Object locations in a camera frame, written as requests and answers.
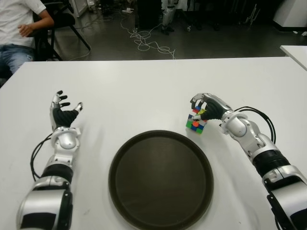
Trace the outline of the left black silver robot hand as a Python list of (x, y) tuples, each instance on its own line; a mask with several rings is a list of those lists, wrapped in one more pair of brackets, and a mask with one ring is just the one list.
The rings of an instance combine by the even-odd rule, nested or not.
[(62, 102), (67, 98), (67, 95), (63, 95), (63, 91), (56, 92), (52, 98), (49, 110), (52, 131), (59, 127), (70, 127), (83, 109), (83, 103), (80, 102), (72, 110), (63, 111), (63, 107), (70, 105), (69, 102)]

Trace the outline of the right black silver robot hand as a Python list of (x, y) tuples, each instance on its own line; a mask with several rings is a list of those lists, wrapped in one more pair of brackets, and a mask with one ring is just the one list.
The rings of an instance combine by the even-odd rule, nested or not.
[(193, 116), (193, 120), (222, 120), (225, 114), (233, 113), (234, 110), (219, 97), (210, 93), (198, 93), (191, 100), (191, 108), (196, 108), (196, 102), (201, 107), (206, 104), (205, 112), (201, 115)]

